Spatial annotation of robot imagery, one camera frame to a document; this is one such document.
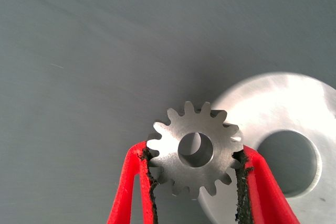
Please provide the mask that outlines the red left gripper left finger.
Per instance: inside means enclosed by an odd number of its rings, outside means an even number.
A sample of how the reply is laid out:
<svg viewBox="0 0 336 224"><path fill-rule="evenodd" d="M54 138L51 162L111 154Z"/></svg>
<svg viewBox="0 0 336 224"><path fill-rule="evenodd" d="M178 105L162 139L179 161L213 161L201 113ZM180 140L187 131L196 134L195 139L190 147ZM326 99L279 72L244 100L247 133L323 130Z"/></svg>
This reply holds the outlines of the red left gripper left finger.
<svg viewBox="0 0 336 224"><path fill-rule="evenodd" d="M127 152L122 166L118 189L107 223L130 223L134 178L139 175L143 222L158 223L154 189L157 181L149 169L152 155L146 141L133 145Z"/></svg>

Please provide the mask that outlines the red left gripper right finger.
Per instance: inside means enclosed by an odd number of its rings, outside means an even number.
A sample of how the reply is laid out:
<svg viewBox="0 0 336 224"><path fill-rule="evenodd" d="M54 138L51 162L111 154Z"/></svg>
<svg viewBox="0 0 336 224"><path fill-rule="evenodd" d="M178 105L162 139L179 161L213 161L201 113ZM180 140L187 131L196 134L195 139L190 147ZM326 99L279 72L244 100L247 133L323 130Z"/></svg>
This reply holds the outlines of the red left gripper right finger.
<svg viewBox="0 0 336 224"><path fill-rule="evenodd" d="M266 160L244 146L234 154L240 161L237 178L237 223L299 223Z"/></svg>

